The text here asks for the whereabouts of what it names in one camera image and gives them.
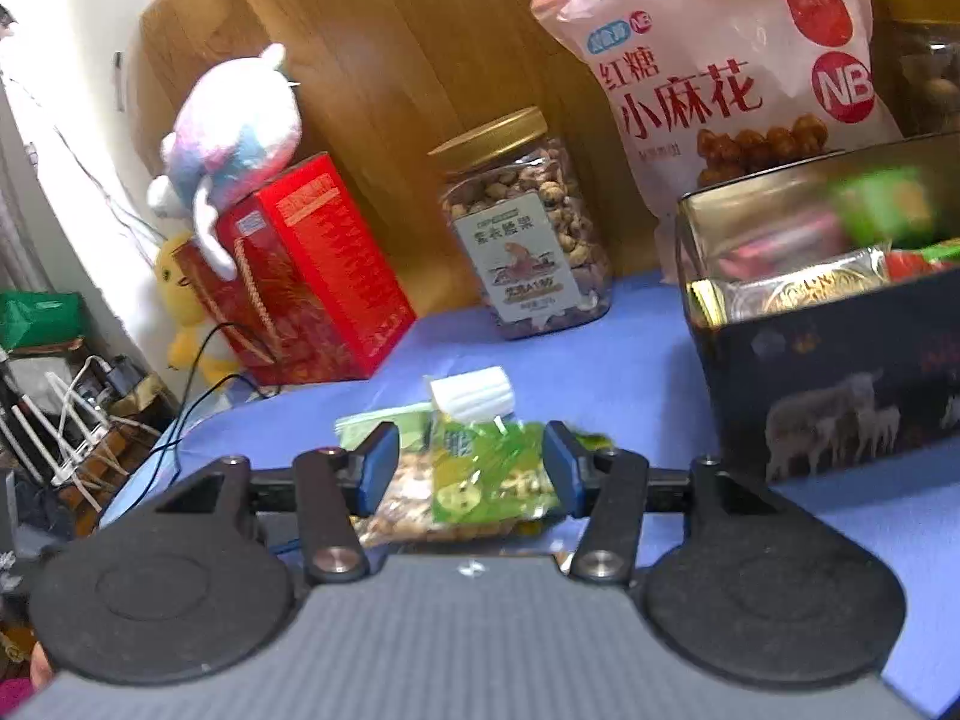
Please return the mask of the light green snack packet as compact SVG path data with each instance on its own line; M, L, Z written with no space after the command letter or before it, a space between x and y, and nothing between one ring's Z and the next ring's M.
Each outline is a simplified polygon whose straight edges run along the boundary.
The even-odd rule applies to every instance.
M427 401L337 419L334 431L338 445L343 449L358 449L375 427L389 421L398 429L400 452L423 454L430 444L431 428L438 419L452 419L462 424L508 419L516 406L511 380L501 366L431 379L428 390Z

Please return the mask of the green clear nut packet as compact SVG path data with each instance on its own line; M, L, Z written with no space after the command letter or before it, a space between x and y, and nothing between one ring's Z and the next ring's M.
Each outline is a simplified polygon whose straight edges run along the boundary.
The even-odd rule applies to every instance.
M400 450L374 515L355 518L366 548L409 541L472 541L560 512L545 472L541 422L435 422Z

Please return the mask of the clear mooncake packet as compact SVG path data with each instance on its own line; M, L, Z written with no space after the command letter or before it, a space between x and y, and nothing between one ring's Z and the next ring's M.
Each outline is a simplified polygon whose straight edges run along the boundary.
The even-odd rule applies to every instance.
M686 294L708 327L724 327L827 304L887 286L889 244L869 245L815 265L754 281L692 281Z

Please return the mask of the red orange snack packet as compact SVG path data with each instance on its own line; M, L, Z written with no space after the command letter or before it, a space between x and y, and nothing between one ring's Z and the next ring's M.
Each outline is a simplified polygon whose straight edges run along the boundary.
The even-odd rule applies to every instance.
M955 266L955 263L948 260L928 260L923 254L912 250L889 250L885 254L884 262L887 277L892 283L916 280L940 271L952 270Z

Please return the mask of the blue tablecloth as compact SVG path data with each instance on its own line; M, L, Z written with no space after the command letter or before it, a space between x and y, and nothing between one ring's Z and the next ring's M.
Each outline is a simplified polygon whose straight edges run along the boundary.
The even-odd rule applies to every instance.
M220 455L244 455L257 468L288 465L334 444L337 419L418 403L431 379L490 366L508 374L519 418L605 434L661 468L683 468L718 448L679 293L643 275L620 281L607 316L574 330L506 341L485 310L459 310L416 322L368 380L288 388L229 411L205 400L181 447L150 458L103 518L116 520L146 491ZM900 577L907 622L884 676L923 712L942 712L958 694L958 440L781 491Z

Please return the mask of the red gift box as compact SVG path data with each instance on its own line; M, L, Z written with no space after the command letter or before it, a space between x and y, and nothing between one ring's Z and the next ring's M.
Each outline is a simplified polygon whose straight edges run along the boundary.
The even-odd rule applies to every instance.
M195 242L176 262L260 385L367 379L415 322L329 154L247 195L215 234L236 278L215 275Z

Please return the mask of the yellow plush toy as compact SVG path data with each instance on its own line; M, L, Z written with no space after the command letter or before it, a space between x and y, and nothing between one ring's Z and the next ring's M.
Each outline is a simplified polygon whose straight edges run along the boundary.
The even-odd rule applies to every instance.
M176 325L174 338L167 347L167 366L174 371L189 371L194 359L198 359L197 371L206 382L215 383L228 374L236 374L241 368L235 351L221 332L210 338L205 351L199 355L206 335L213 330L213 322L176 260L176 252L189 241L189 232L179 232L167 239L158 250L153 266L161 302Z

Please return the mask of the nut jar gold lid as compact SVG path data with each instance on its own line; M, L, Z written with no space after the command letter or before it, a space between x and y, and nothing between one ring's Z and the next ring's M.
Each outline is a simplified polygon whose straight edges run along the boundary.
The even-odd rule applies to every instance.
M460 133L428 153L439 203L508 340L600 319L610 262L563 138L535 106Z

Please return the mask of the dark sheep-print tin box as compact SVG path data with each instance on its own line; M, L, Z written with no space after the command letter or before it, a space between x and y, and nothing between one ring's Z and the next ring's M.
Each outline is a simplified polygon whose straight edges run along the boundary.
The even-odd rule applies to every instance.
M878 244L955 266L724 327L686 294L692 281L761 280ZM957 133L688 193L675 262L721 454L737 470L815 476L957 434Z

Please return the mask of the green bag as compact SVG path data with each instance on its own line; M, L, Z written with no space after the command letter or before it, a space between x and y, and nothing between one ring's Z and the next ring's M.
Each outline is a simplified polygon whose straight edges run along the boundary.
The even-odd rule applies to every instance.
M2 339L7 351L70 343L88 331L85 306L78 293L3 291Z

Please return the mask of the pastel plush toy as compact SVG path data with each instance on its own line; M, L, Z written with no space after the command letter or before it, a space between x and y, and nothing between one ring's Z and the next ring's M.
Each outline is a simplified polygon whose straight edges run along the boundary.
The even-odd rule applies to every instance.
M280 174L301 142L285 59L285 47L273 43L260 54L210 68L161 140L163 172L146 191L156 216L192 224L203 258L224 280L236 278L238 267L215 234L218 220Z

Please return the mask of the pink snack bag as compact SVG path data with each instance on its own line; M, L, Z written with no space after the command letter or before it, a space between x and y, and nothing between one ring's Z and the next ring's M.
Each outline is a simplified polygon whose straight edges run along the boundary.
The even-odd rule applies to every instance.
M679 200L814 156L895 142L871 0L532 0L604 90L675 280Z

